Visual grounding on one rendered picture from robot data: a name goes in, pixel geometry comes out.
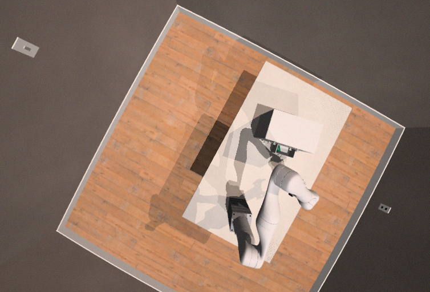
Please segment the grey chest of drawers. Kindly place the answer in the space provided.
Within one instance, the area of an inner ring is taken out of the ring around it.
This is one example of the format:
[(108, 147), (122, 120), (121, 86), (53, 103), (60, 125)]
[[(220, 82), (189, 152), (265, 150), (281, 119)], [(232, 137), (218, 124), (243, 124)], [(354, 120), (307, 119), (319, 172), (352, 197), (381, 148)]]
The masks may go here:
[(273, 109), (260, 115), (254, 137), (315, 154), (322, 128), (323, 124)]

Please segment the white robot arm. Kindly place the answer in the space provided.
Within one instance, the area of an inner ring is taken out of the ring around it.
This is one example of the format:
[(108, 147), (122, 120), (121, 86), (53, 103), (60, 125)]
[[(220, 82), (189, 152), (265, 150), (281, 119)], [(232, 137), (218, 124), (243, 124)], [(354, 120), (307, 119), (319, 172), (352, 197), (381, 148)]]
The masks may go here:
[(280, 188), (295, 196), (301, 207), (306, 210), (312, 209), (319, 200), (315, 191), (307, 189), (305, 180), (299, 173), (283, 164), (278, 164), (271, 173), (265, 198), (255, 221), (259, 244), (255, 245), (246, 217), (239, 216), (234, 221), (240, 262), (244, 266), (259, 269), (263, 265), (270, 241), (281, 218), (278, 200)]

